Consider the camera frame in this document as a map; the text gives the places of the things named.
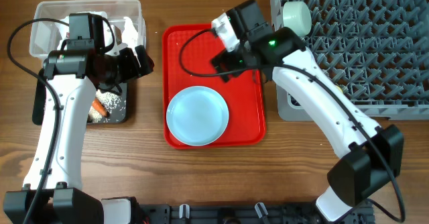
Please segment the white rice pile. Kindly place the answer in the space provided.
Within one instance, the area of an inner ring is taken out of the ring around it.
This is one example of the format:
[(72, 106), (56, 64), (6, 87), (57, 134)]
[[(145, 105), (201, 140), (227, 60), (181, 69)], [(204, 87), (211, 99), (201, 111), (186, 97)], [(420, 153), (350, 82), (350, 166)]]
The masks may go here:
[(108, 115), (101, 116), (97, 111), (90, 107), (87, 123), (121, 123), (125, 121), (127, 115), (127, 99), (125, 95), (116, 95), (113, 93), (96, 92), (96, 98), (106, 109)]

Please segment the orange carrot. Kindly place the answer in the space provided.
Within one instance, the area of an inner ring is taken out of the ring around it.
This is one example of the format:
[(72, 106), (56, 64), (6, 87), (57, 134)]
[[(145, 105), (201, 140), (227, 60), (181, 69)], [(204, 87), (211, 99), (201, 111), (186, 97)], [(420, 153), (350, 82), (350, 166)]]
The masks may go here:
[(101, 104), (101, 102), (97, 98), (94, 99), (94, 101), (92, 103), (92, 107), (101, 116), (106, 117), (108, 115), (106, 109), (103, 107), (103, 105)]

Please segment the white paper napkin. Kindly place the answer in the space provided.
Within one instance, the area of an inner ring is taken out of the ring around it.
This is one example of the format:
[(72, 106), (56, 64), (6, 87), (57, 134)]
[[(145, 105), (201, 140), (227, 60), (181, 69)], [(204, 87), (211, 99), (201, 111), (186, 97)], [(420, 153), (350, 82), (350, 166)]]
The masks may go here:
[[(79, 13), (91, 13), (95, 15), (100, 15), (102, 17), (105, 17), (108, 19), (108, 15), (105, 11), (83, 11)], [(130, 17), (122, 17), (122, 20), (119, 20), (119, 23), (122, 23), (121, 27), (117, 26), (117, 22), (109, 22), (111, 25), (115, 25), (121, 30), (121, 39), (122, 44), (120, 45), (120, 50), (124, 48), (134, 48), (138, 43), (138, 37), (139, 33), (136, 30), (132, 20)], [(66, 16), (64, 19), (60, 19), (60, 21), (63, 21), (65, 23), (69, 23), (69, 16)], [(60, 34), (60, 41), (56, 43), (56, 49), (60, 50), (61, 45), (65, 39), (69, 38), (69, 29), (68, 26), (65, 26), (61, 23), (55, 23), (55, 26), (58, 28), (59, 34)]]

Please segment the mint green bowl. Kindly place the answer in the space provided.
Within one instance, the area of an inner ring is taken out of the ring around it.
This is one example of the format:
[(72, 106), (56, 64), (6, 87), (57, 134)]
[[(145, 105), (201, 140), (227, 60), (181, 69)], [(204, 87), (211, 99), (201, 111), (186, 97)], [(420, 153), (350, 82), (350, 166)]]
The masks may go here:
[(282, 8), (284, 27), (291, 29), (297, 36), (304, 37), (312, 29), (310, 10), (303, 1), (284, 3)]

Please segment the light blue plate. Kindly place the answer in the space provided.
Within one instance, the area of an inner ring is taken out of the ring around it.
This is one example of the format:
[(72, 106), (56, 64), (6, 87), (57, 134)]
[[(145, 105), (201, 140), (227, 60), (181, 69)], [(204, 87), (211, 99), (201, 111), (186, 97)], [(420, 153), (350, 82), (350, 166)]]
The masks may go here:
[(179, 142), (192, 147), (207, 146), (224, 134), (229, 124), (229, 107), (214, 89), (188, 87), (168, 103), (166, 123)]

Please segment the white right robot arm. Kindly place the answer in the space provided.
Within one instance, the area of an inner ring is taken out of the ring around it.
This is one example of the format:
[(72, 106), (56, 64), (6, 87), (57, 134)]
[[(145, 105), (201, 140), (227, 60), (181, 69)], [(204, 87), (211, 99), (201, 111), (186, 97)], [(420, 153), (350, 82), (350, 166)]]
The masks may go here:
[(274, 30), (255, 0), (215, 18), (211, 30), (225, 51), (213, 60), (223, 80), (262, 70), (289, 93), (319, 126), (338, 157), (329, 186), (316, 200), (319, 213), (335, 223), (400, 174), (404, 137), (394, 125), (382, 127), (359, 110), (318, 66), (303, 38), (312, 19), (301, 1), (282, 7), (283, 26)]

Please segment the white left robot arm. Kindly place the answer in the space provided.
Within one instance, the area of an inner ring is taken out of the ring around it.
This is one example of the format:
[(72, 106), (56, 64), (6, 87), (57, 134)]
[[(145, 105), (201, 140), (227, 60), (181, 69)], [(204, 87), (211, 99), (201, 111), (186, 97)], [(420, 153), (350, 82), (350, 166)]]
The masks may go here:
[(144, 46), (111, 55), (101, 15), (73, 13), (69, 37), (51, 51), (37, 80), (46, 103), (34, 160), (19, 191), (5, 194), (13, 223), (145, 223), (133, 197), (96, 199), (82, 190), (81, 157), (88, 112), (97, 91), (121, 94), (121, 84), (152, 73)]

